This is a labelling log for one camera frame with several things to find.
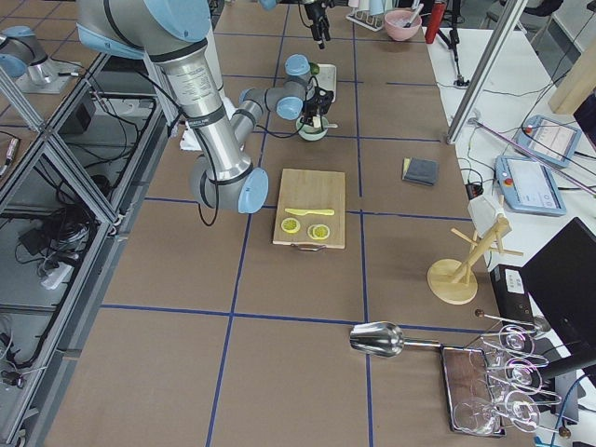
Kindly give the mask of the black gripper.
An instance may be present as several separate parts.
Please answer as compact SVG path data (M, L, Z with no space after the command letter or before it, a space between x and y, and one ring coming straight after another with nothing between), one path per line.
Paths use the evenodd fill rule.
M324 49L326 42L331 40L327 8L332 6L332 2L329 0L304 1L303 6L308 19L307 26L311 28L313 40L318 44L319 49Z
M311 117L324 116L329 112L334 101L334 91L314 86L303 106L302 128L311 125Z

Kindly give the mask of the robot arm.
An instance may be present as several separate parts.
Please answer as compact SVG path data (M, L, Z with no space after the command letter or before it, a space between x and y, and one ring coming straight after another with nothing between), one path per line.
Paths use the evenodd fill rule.
M264 10L272 10L277 5L297 5L304 27L308 28L319 49L324 49L331 40L330 22L327 9L334 8L332 0L259 0Z
M252 214L265 203L268 177L242 146L266 112L312 124L326 114L333 92L318 86L315 65L302 54L285 62L279 88L246 90L229 115L209 60L210 7L206 1L81 1L81 43L120 58L148 58L167 78L172 102L202 150L190 176L197 202Z

